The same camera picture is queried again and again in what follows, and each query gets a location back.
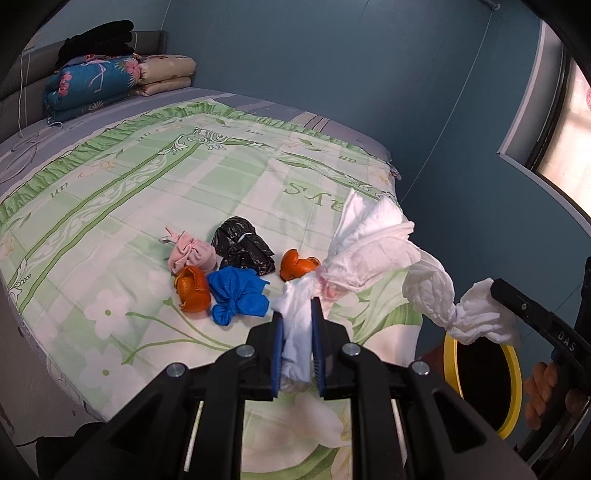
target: finger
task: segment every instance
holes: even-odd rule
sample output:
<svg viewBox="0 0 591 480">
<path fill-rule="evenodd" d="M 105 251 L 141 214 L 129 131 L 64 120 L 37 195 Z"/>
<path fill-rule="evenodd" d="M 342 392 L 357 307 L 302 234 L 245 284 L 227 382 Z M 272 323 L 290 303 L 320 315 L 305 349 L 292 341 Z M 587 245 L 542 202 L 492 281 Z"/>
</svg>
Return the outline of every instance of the finger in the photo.
<svg viewBox="0 0 591 480">
<path fill-rule="evenodd" d="M 529 403 L 535 409 L 538 415 L 543 415 L 546 411 L 546 402 L 542 399 L 538 386 L 532 377 L 529 377 L 524 384 L 524 390 L 527 392 L 529 397 Z"/>
<path fill-rule="evenodd" d="M 551 387 L 558 384 L 558 365 L 552 362 L 544 371 L 544 381 Z"/>
<path fill-rule="evenodd" d="M 534 407 L 532 407 L 529 403 L 525 404 L 525 422 L 532 430 L 538 430 L 542 425 L 541 418 L 535 412 Z"/>
<path fill-rule="evenodd" d="M 552 395 L 552 388 L 546 383 L 544 380 L 544 372 L 548 368 L 544 362 L 540 362 L 534 365 L 534 380 L 535 384 L 538 387 L 538 392 L 542 396 L 544 402 L 547 402 Z"/>
<path fill-rule="evenodd" d="M 569 390 L 564 399 L 566 410 L 572 414 L 577 415 L 583 411 L 587 403 L 587 395 L 577 389 Z"/>
</svg>

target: pink cloth bundle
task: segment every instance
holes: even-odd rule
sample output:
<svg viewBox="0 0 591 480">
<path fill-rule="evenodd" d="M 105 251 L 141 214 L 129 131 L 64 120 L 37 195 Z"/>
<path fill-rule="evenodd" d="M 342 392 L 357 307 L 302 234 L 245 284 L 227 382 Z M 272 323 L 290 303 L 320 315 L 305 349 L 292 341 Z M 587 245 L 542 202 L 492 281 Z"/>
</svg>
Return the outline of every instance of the pink cloth bundle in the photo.
<svg viewBox="0 0 591 480">
<path fill-rule="evenodd" d="M 174 244 L 168 258 L 168 268 L 176 275 L 186 265 L 193 265 L 205 274 L 216 268 L 216 250 L 207 242 L 193 238 L 187 232 L 180 235 L 166 227 L 167 236 L 160 238 L 161 244 Z"/>
</svg>

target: trash bin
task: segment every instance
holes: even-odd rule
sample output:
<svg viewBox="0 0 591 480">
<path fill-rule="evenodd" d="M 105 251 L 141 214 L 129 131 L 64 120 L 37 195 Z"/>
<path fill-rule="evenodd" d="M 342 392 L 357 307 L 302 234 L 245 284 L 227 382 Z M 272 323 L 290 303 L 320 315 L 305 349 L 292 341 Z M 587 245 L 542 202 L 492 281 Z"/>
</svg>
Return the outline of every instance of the trash bin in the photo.
<svg viewBox="0 0 591 480">
<path fill-rule="evenodd" d="M 448 334 L 421 357 L 505 439 L 515 428 L 522 378 L 515 349 L 479 338 L 462 345 Z"/>
</svg>

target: pillow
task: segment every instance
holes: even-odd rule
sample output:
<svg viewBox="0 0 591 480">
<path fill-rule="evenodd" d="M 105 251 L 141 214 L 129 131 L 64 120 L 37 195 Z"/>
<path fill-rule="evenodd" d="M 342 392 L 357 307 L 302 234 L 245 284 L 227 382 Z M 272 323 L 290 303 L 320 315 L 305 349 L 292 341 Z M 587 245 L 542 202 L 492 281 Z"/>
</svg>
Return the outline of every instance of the pillow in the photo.
<svg viewBox="0 0 591 480">
<path fill-rule="evenodd" d="M 191 79 L 189 77 L 181 77 L 177 79 L 160 80 L 159 82 L 148 83 L 146 85 L 140 85 L 133 90 L 135 95 L 141 95 L 149 97 L 156 93 L 170 92 L 171 90 L 178 90 L 191 85 Z"/>
<path fill-rule="evenodd" d="M 139 64 L 141 76 L 138 84 L 189 77 L 195 71 L 195 65 L 193 59 L 182 55 L 150 55 L 145 62 Z"/>
</svg>

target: blue wall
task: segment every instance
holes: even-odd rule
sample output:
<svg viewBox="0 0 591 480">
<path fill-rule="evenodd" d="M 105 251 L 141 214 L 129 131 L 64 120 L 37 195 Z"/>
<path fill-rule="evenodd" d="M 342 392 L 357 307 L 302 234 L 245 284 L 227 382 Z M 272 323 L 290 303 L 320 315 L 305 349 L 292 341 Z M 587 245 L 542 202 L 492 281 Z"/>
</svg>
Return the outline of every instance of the blue wall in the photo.
<svg viewBox="0 0 591 480">
<path fill-rule="evenodd" d="M 402 206 L 416 222 L 413 241 L 443 263 L 458 297 L 475 281 L 502 277 L 573 325 L 591 238 L 496 155 L 527 85 L 539 27 L 520 1 L 502 2 L 457 108 Z M 426 327 L 423 349 L 435 338 Z M 534 363 L 550 360 L 551 348 L 521 327 L 518 354 L 529 375 Z M 522 422 L 513 438 L 524 432 Z"/>
<path fill-rule="evenodd" d="M 160 30 L 168 0 L 70 0 L 55 17 L 41 27 L 34 48 L 113 20 L 131 20 L 136 30 Z"/>
<path fill-rule="evenodd" d="M 195 86 L 328 116 L 392 152 L 403 193 L 449 116 L 491 11 L 477 0 L 173 0 Z"/>
</svg>

